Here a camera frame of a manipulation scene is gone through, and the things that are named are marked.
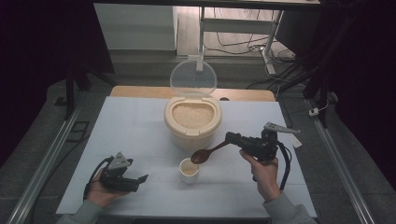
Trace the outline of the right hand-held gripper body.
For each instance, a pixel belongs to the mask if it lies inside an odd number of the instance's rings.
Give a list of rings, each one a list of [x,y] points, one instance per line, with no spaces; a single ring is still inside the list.
[[[277,134],[299,132],[272,122],[267,122],[262,129],[262,137],[246,137],[238,134],[236,144],[258,161],[273,160],[278,150],[281,151],[285,161],[290,161],[290,151],[277,139]]]

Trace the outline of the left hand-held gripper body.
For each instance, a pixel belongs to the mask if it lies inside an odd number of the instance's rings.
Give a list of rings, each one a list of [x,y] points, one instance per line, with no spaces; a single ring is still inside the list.
[[[121,152],[118,152],[103,169],[99,181],[109,190],[137,192],[139,187],[138,180],[123,176],[129,166],[127,159]]]

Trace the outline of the white table sheet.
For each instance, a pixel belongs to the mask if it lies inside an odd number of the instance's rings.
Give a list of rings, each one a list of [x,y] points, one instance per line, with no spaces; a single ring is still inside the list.
[[[179,164],[188,152],[176,147],[167,129],[164,99],[108,97],[57,209],[75,213],[93,170],[103,159],[122,153],[133,161],[129,178],[146,177],[138,191],[118,198],[106,213],[131,217],[266,218],[263,199],[249,164],[236,146],[214,152],[197,180],[182,182]]]

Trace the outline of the person's right hand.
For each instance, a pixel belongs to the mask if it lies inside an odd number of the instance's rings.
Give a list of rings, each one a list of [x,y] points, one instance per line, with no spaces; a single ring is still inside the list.
[[[278,159],[271,161],[257,161],[245,151],[240,150],[240,155],[250,163],[251,173],[256,179],[257,189],[266,203],[275,200],[280,194],[281,190],[276,182]]]

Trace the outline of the black stand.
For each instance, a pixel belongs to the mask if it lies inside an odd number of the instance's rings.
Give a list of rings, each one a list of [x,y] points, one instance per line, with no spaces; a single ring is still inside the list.
[[[114,66],[109,53],[94,53],[92,56],[81,56],[70,53],[65,56],[65,120],[70,120],[72,114],[77,110],[75,104],[75,86],[80,91],[89,91],[92,87],[88,74],[94,75],[104,81],[110,87],[115,87],[117,82],[107,74],[114,73]]]

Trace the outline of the dark red spoon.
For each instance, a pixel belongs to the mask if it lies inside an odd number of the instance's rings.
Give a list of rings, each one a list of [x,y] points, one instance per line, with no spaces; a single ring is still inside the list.
[[[228,145],[228,142],[224,141],[211,149],[199,149],[191,155],[191,162],[193,164],[202,164],[209,159],[210,155],[213,152],[215,152],[216,150],[218,150],[222,147],[225,147],[227,145]]]

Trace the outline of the wooden table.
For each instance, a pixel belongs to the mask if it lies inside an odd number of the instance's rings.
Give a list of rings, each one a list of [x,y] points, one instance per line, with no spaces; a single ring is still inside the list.
[[[110,95],[113,97],[170,99],[175,96],[175,93],[170,87],[116,86]],[[228,99],[230,101],[274,102],[276,100],[274,94],[266,90],[216,89],[211,95],[218,100]]]

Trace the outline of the white cup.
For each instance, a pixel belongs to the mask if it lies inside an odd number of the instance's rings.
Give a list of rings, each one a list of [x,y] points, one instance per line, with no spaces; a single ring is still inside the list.
[[[196,166],[198,168],[198,171],[196,172],[195,175],[184,175],[181,171],[181,168],[183,166],[187,166],[187,165],[191,165],[191,166]],[[180,179],[183,183],[185,184],[193,184],[196,179],[198,178],[198,174],[199,174],[199,166],[197,164],[193,164],[191,162],[190,158],[184,159],[180,165],[179,165],[179,171],[180,171]]]

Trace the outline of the beige rice container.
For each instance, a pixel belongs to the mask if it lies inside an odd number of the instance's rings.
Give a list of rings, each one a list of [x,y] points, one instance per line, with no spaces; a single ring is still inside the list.
[[[210,105],[214,109],[214,117],[206,126],[198,129],[182,127],[176,123],[172,115],[173,108],[179,104]],[[194,151],[208,147],[212,143],[215,131],[221,124],[222,110],[219,101],[213,97],[173,97],[166,104],[163,116],[176,146],[186,151]]]

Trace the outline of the white desk frame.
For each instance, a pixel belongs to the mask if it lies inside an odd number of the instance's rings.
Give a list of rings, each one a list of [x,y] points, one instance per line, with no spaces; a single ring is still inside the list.
[[[226,34],[250,34],[265,35],[267,42],[264,47],[260,48],[262,58],[265,63],[268,75],[274,75],[276,70],[270,58],[270,51],[275,39],[276,31],[282,17],[282,10],[275,10],[274,17],[269,21],[238,20],[238,19],[222,19],[207,18],[205,16],[205,7],[200,7],[199,14],[199,44],[198,56],[202,60],[204,58],[204,35],[208,33],[226,33]]]

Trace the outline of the person's left hand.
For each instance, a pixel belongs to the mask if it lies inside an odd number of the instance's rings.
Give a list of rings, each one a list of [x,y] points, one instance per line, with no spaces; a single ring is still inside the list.
[[[101,174],[102,170],[100,170],[93,178],[93,181],[89,186],[86,200],[95,203],[102,208],[106,208],[117,198],[127,195],[128,192],[106,189],[99,181]]]

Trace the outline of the aluminium rail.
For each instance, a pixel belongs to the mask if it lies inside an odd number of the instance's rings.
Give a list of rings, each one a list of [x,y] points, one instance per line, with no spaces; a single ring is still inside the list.
[[[70,117],[63,122],[63,125],[55,139],[52,141],[44,158],[36,168],[32,178],[30,179],[27,187],[24,189],[20,199],[14,207],[6,224],[23,224],[29,215],[35,200],[38,197],[40,190],[44,187],[46,180],[50,175],[52,169],[63,145],[67,135],[70,133],[78,114],[86,101],[87,92],[79,93],[76,98],[74,110],[71,112]]]
[[[329,130],[321,124],[318,117],[314,117],[314,123],[361,224],[375,224],[375,218],[350,174]]]

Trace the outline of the clear container lid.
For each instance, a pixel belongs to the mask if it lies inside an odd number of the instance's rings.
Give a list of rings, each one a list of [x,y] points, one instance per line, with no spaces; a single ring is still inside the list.
[[[217,86],[215,70],[202,60],[185,60],[170,76],[170,87],[178,94],[211,94]]]

